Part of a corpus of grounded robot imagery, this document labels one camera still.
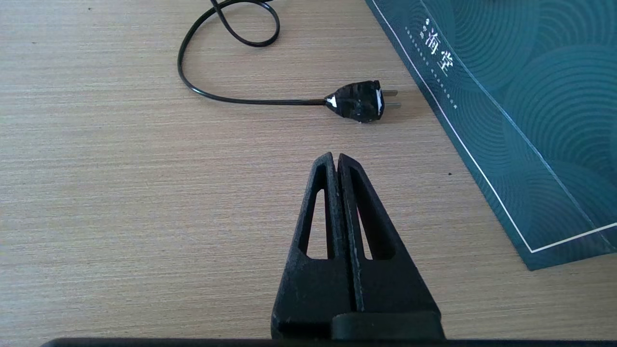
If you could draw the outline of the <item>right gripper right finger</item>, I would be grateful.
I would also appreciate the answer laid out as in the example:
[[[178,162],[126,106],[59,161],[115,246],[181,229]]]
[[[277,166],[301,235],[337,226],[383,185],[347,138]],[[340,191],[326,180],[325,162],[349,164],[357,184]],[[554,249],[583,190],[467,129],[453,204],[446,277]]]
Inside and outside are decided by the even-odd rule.
[[[441,313],[363,167],[341,154],[352,310],[339,339],[443,339]]]

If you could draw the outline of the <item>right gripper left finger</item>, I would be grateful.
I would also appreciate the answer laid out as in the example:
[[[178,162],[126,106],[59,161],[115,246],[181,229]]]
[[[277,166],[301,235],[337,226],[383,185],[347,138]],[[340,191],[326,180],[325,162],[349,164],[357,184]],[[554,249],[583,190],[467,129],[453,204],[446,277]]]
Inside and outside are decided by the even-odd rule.
[[[324,192],[326,259],[307,255],[316,199]],[[271,314],[274,339],[329,339],[335,316],[352,310],[349,238],[339,176],[330,152],[311,167]]]

